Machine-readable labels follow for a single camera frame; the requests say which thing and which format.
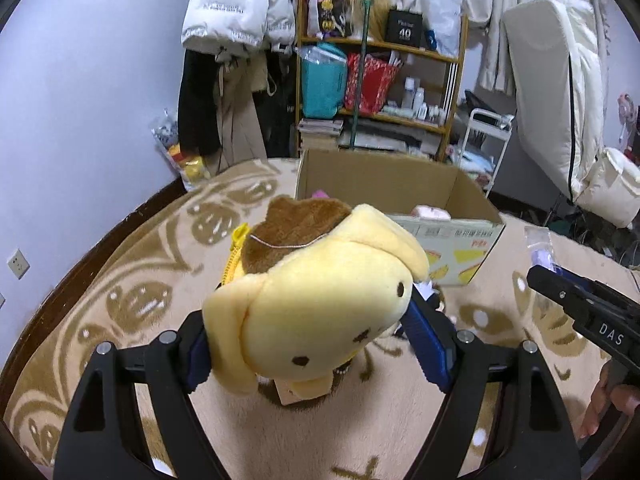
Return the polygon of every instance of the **yellow plush toy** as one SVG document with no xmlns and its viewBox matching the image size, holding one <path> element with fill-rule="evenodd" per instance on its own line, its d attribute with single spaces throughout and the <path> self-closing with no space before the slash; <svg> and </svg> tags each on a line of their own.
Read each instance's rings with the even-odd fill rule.
<svg viewBox="0 0 640 480">
<path fill-rule="evenodd" d="M 322 395 L 428 274 L 415 238 L 377 209 L 277 197 L 264 222 L 236 229 L 223 285 L 204 303 L 213 373 L 236 394 L 260 375 L 300 399 Z"/>
</svg>

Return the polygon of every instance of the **white puffer jacket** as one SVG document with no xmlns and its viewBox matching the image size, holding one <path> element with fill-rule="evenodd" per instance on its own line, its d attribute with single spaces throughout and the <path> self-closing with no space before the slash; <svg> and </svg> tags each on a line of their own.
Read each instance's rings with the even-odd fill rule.
<svg viewBox="0 0 640 480">
<path fill-rule="evenodd" d="M 219 61 L 293 43 L 293 0 L 189 0 L 182 45 Z"/>
</svg>

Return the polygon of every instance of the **beige patterned rug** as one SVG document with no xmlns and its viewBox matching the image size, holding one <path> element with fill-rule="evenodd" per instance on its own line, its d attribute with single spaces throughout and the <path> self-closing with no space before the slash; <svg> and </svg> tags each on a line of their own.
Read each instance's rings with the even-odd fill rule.
<svg viewBox="0 0 640 480">
<path fill-rule="evenodd" d="M 66 409 L 95 346 L 104 340 L 120 348 L 144 344 L 177 328 L 216 288 L 233 228 L 261 221 L 273 196 L 293 194 L 297 167 L 296 160 L 235 166 L 171 204 L 119 247 L 30 359 L 12 395 L 4 420 L 33 461 L 54 464 Z M 524 287 L 530 266 L 525 224 L 508 217 L 505 222 L 471 284 L 444 289 L 446 313 L 458 328 L 474 330 L 485 342 L 535 340 L 572 421 L 579 422 L 606 355 L 573 332 L 557 305 L 543 308 L 545 300 Z M 554 236 L 554 249 L 563 266 L 640 300 L 629 271 L 613 261 L 561 237 Z M 270 381 L 257 395 L 236 398 L 210 377 L 191 400 L 234 479 L 402 478 L 442 402 L 408 343 L 372 342 L 334 385 L 330 396 L 284 408 Z M 159 465 L 170 466 L 148 392 L 140 388 L 139 394 L 152 455 Z M 494 395 L 495 388 L 489 388 L 462 473 L 479 464 Z"/>
</svg>

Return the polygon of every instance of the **blue gripper pad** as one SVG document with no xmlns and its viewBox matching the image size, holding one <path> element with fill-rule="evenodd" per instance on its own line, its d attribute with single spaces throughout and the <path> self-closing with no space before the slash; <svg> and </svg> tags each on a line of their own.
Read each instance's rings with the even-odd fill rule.
<svg viewBox="0 0 640 480">
<path fill-rule="evenodd" d="M 199 384 L 209 377 L 211 371 L 211 354 L 207 342 L 207 333 L 202 330 L 191 346 L 189 365 L 184 375 L 184 383 L 189 393 L 194 392 Z"/>
<path fill-rule="evenodd" d="M 414 300 L 409 302 L 409 307 L 400 322 L 409 343 L 414 348 L 415 356 L 426 379 L 430 383 L 437 384 L 444 394 L 449 393 L 453 382 L 449 373 L 453 355 L 447 355 L 445 348 Z"/>
<path fill-rule="evenodd" d="M 593 294 L 593 286 L 589 280 L 585 280 L 582 276 L 572 273 L 570 270 L 566 270 L 562 267 L 556 266 L 554 272 L 565 279 L 568 279 L 574 285 L 580 286 L 587 292 Z"/>
</svg>

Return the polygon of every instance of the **electrical outlet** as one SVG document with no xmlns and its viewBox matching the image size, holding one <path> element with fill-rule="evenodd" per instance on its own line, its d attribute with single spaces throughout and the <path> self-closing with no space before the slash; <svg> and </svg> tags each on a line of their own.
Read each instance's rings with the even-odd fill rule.
<svg viewBox="0 0 640 480">
<path fill-rule="evenodd" d="M 19 280 L 20 280 L 21 277 L 24 276 L 24 273 L 27 272 L 27 270 L 29 270 L 29 267 L 30 267 L 27 259 L 20 252 L 20 249 L 16 249 L 15 250 L 14 255 L 11 256 L 6 261 L 6 264 L 9 266 L 9 268 L 15 274 L 15 277 L 18 278 Z"/>
</svg>

